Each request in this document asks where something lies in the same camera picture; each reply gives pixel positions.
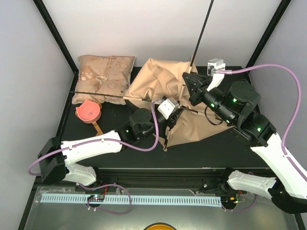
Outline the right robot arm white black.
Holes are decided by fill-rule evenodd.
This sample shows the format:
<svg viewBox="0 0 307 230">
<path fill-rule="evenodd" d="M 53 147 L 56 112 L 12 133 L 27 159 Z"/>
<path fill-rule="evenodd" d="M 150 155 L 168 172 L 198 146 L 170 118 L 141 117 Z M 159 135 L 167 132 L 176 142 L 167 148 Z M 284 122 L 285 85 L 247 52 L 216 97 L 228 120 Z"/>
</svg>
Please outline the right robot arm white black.
<svg viewBox="0 0 307 230">
<path fill-rule="evenodd" d="M 274 125 L 254 108 L 260 95 L 246 80 L 235 81 L 227 93 L 218 89 L 215 76 L 183 73 L 192 105 L 204 103 L 228 126 L 232 133 L 260 156 L 275 173 L 261 177 L 227 168 L 218 181 L 219 190 L 230 193 L 243 190 L 271 200 L 280 210 L 289 213 L 307 211 L 307 172 L 288 150 Z"/>
</svg>

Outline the beige black pet tent fabric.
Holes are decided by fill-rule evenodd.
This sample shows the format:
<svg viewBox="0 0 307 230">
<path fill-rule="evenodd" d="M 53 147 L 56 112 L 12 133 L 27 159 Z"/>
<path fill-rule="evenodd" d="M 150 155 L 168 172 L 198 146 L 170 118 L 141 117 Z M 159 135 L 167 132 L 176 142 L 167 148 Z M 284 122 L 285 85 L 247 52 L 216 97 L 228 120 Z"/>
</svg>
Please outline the beige black pet tent fabric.
<svg viewBox="0 0 307 230">
<path fill-rule="evenodd" d="M 138 108 L 151 108 L 155 101 L 158 116 L 174 124 L 159 125 L 159 142 L 167 150 L 171 146 L 196 142 L 219 134 L 230 127 L 203 103 L 192 106 L 182 77 L 191 70 L 189 62 L 150 58 L 126 91 L 124 98 Z"/>
</svg>

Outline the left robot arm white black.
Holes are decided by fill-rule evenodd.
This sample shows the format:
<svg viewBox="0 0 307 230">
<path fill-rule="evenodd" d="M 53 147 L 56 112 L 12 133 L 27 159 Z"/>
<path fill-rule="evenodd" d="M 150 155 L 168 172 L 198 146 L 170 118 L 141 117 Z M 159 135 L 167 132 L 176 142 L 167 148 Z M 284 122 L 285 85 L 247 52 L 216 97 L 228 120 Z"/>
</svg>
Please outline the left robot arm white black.
<svg viewBox="0 0 307 230">
<path fill-rule="evenodd" d="M 76 141 L 49 139 L 38 155 L 42 182 L 56 184 L 68 181 L 85 185 L 92 191 L 100 190 L 103 179 L 99 177 L 97 167 L 78 163 L 99 155 L 121 152 L 125 147 L 143 152 L 152 151 L 158 144 L 157 138 L 149 148 L 137 147 L 135 143 L 150 135 L 159 137 L 163 128 L 174 126 L 182 109 L 169 111 L 170 114 L 164 116 L 155 109 L 139 108 L 125 125 L 100 136 Z"/>
</svg>

